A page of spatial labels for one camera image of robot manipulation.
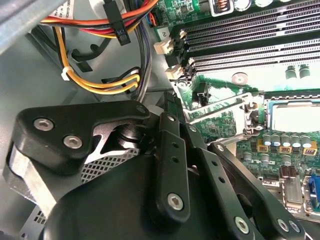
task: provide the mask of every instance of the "label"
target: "label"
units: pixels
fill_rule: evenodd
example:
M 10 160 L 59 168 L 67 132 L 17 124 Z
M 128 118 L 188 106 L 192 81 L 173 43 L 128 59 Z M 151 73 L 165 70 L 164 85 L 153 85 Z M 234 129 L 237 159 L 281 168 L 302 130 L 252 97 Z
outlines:
M 157 29 L 157 32 L 160 40 L 165 40 L 167 37 L 170 36 L 170 31 L 168 27 L 159 28 Z
M 49 16 L 59 19 L 73 19 L 74 18 L 75 0 L 68 0 L 63 5 L 58 7 Z

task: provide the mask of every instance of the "white connector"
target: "white connector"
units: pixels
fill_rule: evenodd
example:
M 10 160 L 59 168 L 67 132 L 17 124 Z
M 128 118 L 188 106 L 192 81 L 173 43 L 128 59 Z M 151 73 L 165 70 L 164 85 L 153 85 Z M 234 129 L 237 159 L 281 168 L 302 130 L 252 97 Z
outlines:
M 168 79 L 177 80 L 184 74 L 184 70 L 181 65 L 175 65 L 165 70 L 165 74 Z
M 174 49 L 174 40 L 168 36 L 166 39 L 156 42 L 153 46 L 157 54 L 168 54 Z

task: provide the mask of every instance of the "motherboard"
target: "motherboard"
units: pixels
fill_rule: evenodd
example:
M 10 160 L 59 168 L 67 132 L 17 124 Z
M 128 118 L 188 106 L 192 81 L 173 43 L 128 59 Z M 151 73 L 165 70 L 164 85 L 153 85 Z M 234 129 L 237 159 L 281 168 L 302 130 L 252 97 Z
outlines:
M 153 14 L 187 122 L 320 222 L 320 0 L 160 0 Z

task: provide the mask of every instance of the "blue port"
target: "blue port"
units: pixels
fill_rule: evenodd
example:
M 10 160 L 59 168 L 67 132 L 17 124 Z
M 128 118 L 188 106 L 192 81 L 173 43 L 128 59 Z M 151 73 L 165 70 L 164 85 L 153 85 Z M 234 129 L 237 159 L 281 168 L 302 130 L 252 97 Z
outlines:
M 309 178 L 309 188 L 313 210 L 320 212 L 320 177 L 311 176 Z

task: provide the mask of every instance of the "orange wire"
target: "orange wire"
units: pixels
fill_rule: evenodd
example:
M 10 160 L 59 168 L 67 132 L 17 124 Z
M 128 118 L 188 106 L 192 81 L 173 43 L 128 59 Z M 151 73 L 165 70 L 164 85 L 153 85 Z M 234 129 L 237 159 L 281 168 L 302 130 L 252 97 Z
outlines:
M 153 26 L 157 26 L 155 17 L 151 12 L 149 13 L 149 19 L 150 19 L 151 23 L 153 24 Z
M 136 15 L 143 14 L 144 12 L 148 11 L 150 8 L 152 8 L 154 5 L 156 5 L 158 0 L 150 0 L 148 4 L 145 6 L 142 6 L 139 9 L 126 12 L 122 14 L 122 18 L 126 19 L 129 17 L 133 17 Z M 53 16 L 46 17 L 44 20 L 41 21 L 41 23 L 66 23 L 66 24 L 82 24 L 82 25 L 98 25 L 98 24 L 108 24 L 109 20 L 108 19 L 95 19 L 95 20 L 77 20 L 77 19 L 61 19 L 61 18 L 56 18 Z

